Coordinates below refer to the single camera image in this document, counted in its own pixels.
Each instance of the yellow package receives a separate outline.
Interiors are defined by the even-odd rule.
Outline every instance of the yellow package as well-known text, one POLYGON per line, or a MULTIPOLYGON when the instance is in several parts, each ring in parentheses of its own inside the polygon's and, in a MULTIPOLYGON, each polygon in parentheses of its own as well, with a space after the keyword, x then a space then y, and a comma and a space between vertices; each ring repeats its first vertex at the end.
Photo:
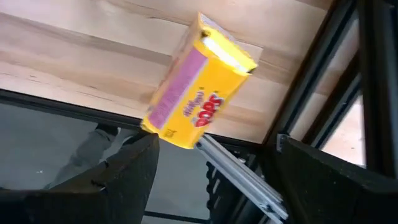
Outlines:
POLYGON ((257 65, 203 14, 184 39, 141 126, 176 146, 193 149, 257 65))

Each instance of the wooden surface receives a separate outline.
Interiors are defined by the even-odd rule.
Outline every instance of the wooden surface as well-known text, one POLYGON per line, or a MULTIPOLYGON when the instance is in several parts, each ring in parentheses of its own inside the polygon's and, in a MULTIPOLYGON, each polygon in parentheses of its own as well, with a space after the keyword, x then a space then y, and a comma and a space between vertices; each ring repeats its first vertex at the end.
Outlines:
MULTIPOLYGON (((0 88, 142 117, 202 11, 259 68, 210 132, 261 142, 329 0, 0 0, 0 88)), ((301 138, 358 48, 354 24, 293 131, 301 138)))

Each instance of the person's leg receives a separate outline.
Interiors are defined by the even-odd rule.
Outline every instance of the person's leg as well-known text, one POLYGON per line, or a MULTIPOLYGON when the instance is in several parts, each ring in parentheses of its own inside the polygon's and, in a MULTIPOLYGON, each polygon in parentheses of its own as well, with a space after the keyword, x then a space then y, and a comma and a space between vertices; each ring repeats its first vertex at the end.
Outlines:
POLYGON ((96 129, 89 133, 88 138, 83 141, 71 155, 68 163, 60 169, 55 180, 48 184, 45 189, 61 184, 98 165, 104 151, 112 145, 118 132, 119 130, 117 127, 105 124, 97 125, 96 129))
POLYGON ((131 130, 131 133, 127 135, 124 139, 122 146, 120 147, 119 151, 123 151, 127 149, 131 144, 134 144, 136 141, 140 140, 144 136, 148 135, 147 132, 142 130, 131 130))

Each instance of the gray floor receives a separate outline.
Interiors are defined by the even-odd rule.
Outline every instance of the gray floor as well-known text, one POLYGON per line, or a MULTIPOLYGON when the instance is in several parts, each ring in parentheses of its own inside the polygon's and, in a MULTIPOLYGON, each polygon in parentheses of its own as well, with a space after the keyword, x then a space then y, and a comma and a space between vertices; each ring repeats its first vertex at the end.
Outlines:
MULTIPOLYGON (((41 189, 53 180, 95 123, 0 104, 0 186, 41 189)), ((122 130, 104 157, 115 153, 122 130)), ((147 210, 208 218, 206 160, 197 151, 160 143, 160 157, 147 210)), ((145 224, 182 223, 144 217, 145 224)))

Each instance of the black bar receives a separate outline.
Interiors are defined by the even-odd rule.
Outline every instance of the black bar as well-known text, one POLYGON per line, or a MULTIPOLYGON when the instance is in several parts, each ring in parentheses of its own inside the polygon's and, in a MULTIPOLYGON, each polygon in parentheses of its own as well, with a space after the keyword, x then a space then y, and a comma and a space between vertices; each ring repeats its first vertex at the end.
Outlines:
POLYGON ((176 221, 181 221, 181 222, 190 222, 190 223, 199 223, 199 224, 207 223, 207 220, 204 220, 201 218, 183 217, 180 215, 171 215, 171 214, 164 214, 164 213, 159 213, 159 212, 145 211, 144 215, 148 216, 148 217, 165 218, 165 219, 176 220, 176 221))
POLYGON ((299 198, 297 223, 397 223, 398 182, 292 138, 282 141, 281 170, 299 198))
MULTIPOLYGON (((126 129, 139 128, 141 123, 141 119, 139 118, 133 118, 121 114, 101 111, 71 103, 64 103, 61 101, 50 100, 38 96, 2 89, 0 89, 0 103, 67 116, 70 118, 82 119, 95 123, 100 121, 104 124, 126 129)), ((225 148, 231 151, 255 154, 258 151, 257 149, 259 149, 261 146, 258 143, 228 138, 215 134, 211 134, 211 136, 225 148)))
POLYGON ((366 167, 398 178, 398 69, 393 8, 358 1, 366 167))
POLYGON ((322 149, 358 99, 361 89, 360 80, 359 58, 358 54, 356 54, 302 139, 303 143, 322 149))
POLYGON ((276 142, 278 133, 290 133, 293 129, 356 18, 355 1, 333 2, 290 85, 263 145, 276 142))
MULTIPOLYGON (((263 140, 263 148, 258 155, 258 160, 249 164, 251 169, 256 169, 258 162, 261 163, 267 183, 279 191, 286 201, 290 222, 294 222, 294 216, 300 214, 300 211, 294 207, 296 203, 292 203, 296 198, 289 198, 290 194, 286 194, 286 191, 290 189, 286 189, 286 182, 282 180, 283 177, 279 173, 278 158, 274 155, 277 135, 279 133, 288 134, 293 129, 307 101, 315 91, 322 75, 356 18, 355 1, 333 1, 284 98, 284 102, 278 110, 277 116, 272 122, 270 130, 263 140)), ((262 217, 259 209, 253 207, 253 210, 247 211, 251 212, 251 215, 242 212, 243 208, 248 207, 246 206, 247 203, 252 202, 247 199, 244 200, 244 203, 237 205, 239 208, 235 208, 236 213, 232 213, 231 216, 237 220, 239 220, 240 216, 253 217, 250 220, 246 220, 246 223, 258 223, 259 218, 262 217)))

